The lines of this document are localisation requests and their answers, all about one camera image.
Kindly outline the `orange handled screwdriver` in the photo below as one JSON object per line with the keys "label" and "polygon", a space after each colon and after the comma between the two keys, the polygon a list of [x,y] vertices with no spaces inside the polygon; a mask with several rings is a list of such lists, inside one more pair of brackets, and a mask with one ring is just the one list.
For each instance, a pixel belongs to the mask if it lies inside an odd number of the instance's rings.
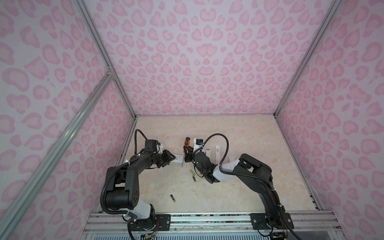
{"label": "orange handled screwdriver", "polygon": [[186,162],[186,159],[188,159],[188,156],[189,156],[189,152],[190,152],[190,138],[189,137],[186,137],[185,141],[184,141],[184,146],[183,146],[183,151],[184,151],[184,161],[182,163],[182,167],[184,165],[184,163]]}

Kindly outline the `white air conditioner remote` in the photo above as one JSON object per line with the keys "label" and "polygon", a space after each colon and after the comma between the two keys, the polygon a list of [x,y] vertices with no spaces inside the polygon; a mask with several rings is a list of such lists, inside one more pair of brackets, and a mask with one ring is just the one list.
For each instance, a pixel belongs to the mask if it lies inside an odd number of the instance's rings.
{"label": "white air conditioner remote", "polygon": [[184,155],[175,154],[175,159],[172,160],[172,163],[180,163],[182,164],[184,161]]}

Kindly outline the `long slim white remote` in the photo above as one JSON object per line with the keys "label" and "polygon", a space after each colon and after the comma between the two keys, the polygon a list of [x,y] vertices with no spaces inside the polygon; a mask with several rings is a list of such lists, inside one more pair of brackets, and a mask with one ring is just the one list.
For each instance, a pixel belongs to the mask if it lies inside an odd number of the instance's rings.
{"label": "long slim white remote", "polygon": [[205,154],[206,156],[210,159],[211,158],[211,150],[210,149],[206,149],[205,150]]}

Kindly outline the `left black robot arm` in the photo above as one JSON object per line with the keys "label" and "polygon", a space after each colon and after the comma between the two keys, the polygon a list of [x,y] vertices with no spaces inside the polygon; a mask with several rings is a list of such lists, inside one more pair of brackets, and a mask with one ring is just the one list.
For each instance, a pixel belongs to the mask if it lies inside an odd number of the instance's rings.
{"label": "left black robot arm", "polygon": [[153,231],[159,223],[153,205],[140,199],[139,175],[151,168],[165,167],[176,157],[159,141],[148,139],[141,130],[134,132],[134,150],[128,161],[108,168],[100,204],[104,213],[122,216],[129,231],[134,226]]}

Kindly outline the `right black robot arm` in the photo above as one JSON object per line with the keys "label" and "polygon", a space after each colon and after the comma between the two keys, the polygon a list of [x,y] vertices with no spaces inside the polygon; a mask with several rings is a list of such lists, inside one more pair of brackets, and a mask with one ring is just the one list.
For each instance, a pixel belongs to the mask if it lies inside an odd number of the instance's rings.
{"label": "right black robot arm", "polygon": [[[211,162],[203,152],[204,147],[213,137],[223,137],[226,142],[224,156],[218,164]],[[224,164],[229,152],[229,140],[220,133],[209,136],[205,141],[187,137],[183,146],[185,162],[193,164],[196,174],[210,184],[220,183],[230,178],[238,178],[250,190],[257,193],[263,203],[265,215],[256,220],[256,228],[265,227],[270,234],[274,229],[292,232],[294,225],[285,207],[281,204],[279,195],[273,185],[272,169],[248,154],[242,154],[232,163]]]}

